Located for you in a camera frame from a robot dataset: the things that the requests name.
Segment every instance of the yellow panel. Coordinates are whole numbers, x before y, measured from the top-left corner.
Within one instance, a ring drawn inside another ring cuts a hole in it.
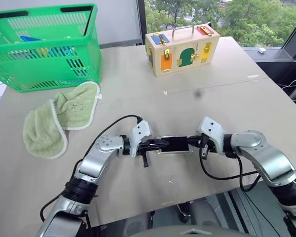
[[[211,57],[212,54],[212,48],[213,48],[213,44],[212,43],[206,43],[203,51],[202,51],[202,55],[201,55],[201,63],[206,63],[207,59],[209,59]]]
[[[168,58],[165,55],[161,55],[161,70],[167,72],[171,69],[172,65],[172,53],[169,53]]]

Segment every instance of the green towel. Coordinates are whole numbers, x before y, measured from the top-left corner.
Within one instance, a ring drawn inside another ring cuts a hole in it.
[[[88,127],[94,116],[100,88],[84,82],[73,91],[58,93],[53,99],[26,116],[23,141],[27,151],[39,158],[57,158],[67,149],[64,130]]]

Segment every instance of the white wall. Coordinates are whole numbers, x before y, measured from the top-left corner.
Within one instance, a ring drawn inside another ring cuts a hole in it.
[[[0,0],[0,11],[86,2],[98,7],[96,26],[100,44],[141,40],[137,0]]]

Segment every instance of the wooden box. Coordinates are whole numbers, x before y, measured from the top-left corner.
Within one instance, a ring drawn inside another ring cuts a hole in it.
[[[219,37],[207,24],[146,34],[148,63],[156,77],[210,63]]]

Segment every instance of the green plastic basket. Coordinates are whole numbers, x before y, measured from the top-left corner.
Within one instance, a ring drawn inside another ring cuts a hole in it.
[[[0,12],[0,81],[17,91],[99,83],[94,4]]]

